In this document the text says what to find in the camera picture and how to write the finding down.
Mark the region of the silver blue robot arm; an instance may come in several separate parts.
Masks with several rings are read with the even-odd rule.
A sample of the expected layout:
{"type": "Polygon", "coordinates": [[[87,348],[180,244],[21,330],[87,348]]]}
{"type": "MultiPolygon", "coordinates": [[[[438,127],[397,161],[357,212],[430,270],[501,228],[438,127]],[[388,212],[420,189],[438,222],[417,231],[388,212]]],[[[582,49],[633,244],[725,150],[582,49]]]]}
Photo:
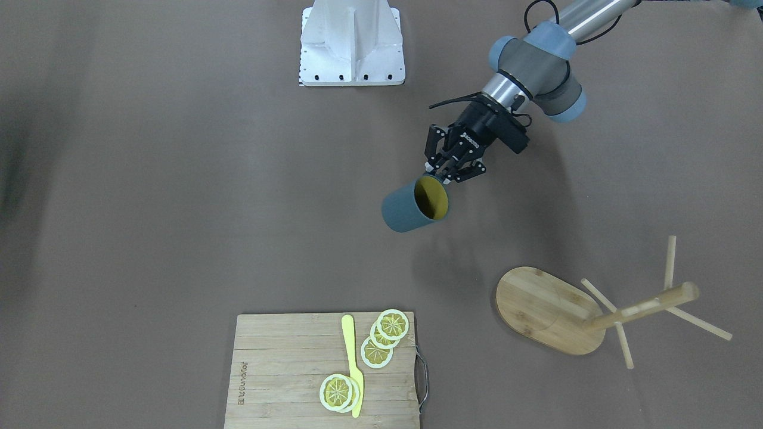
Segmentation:
{"type": "Polygon", "coordinates": [[[424,155],[425,171],[444,184],[485,173],[483,157],[494,141],[515,154],[529,143],[520,122],[534,103],[554,122],[578,117],[587,96],[570,67],[576,49],[605,35],[636,1],[575,1],[534,27],[522,38],[503,36],[489,51],[494,75],[479,91],[456,98],[467,103],[447,127],[431,125],[424,155]]]}

